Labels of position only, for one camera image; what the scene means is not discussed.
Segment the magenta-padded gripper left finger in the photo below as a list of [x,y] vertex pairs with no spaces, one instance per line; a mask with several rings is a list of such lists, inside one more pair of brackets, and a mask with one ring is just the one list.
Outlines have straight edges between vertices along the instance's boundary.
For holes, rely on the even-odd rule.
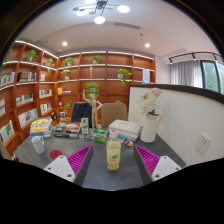
[[89,145],[72,153],[68,157],[58,156],[44,170],[81,186],[92,156],[93,146]]

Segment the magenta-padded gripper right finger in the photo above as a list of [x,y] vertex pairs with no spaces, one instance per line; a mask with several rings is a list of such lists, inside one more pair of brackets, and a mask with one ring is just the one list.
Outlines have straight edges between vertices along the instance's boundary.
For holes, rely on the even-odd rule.
[[183,160],[169,146],[150,151],[134,145],[133,155],[144,185],[181,170],[183,165]]

